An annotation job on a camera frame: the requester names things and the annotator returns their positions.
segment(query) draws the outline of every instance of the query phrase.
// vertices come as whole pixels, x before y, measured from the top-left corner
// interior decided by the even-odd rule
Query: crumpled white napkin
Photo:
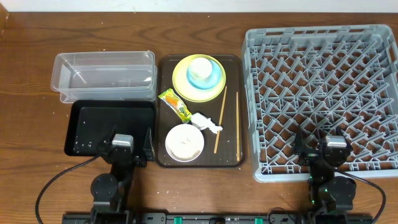
[[[217,134],[218,131],[223,130],[223,127],[216,126],[215,123],[211,122],[210,118],[207,118],[200,113],[195,113],[194,115],[192,115],[191,122],[199,130],[204,130],[206,128],[209,128],[210,131],[215,134]]]

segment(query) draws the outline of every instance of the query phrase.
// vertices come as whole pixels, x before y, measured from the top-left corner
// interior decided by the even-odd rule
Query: chopstick
[[[225,105],[225,96],[226,96],[226,87],[225,86],[225,90],[224,90],[224,98],[223,98],[223,104],[221,105],[221,114],[220,114],[220,121],[218,123],[219,126],[221,126],[221,122],[223,120],[223,113],[224,113],[224,105]],[[218,147],[218,139],[220,137],[220,131],[217,132],[217,137],[216,137],[216,144],[214,146],[214,153],[217,153],[217,147]]]
[[[240,148],[239,148],[239,95],[236,92],[236,160],[239,161],[240,156]]]

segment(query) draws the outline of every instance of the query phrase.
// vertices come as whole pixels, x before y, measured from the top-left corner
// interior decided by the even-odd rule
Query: blue bowl
[[[219,84],[221,80],[221,68],[216,62],[212,60],[210,60],[210,63],[213,67],[211,70],[211,74],[203,80],[197,80],[193,78],[191,73],[189,72],[189,69],[187,69],[187,79],[189,84],[199,90],[209,90],[217,86],[217,84]]]

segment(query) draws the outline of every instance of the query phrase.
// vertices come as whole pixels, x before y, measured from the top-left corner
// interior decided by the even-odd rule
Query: dish rack
[[[339,126],[354,151],[341,168],[398,176],[398,49],[386,25],[251,29],[242,47],[253,176],[303,181],[292,153]]]

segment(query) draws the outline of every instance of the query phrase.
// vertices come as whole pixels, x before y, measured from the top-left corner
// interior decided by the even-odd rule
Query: white wall
[[[10,12],[398,12],[398,0],[0,0]]]

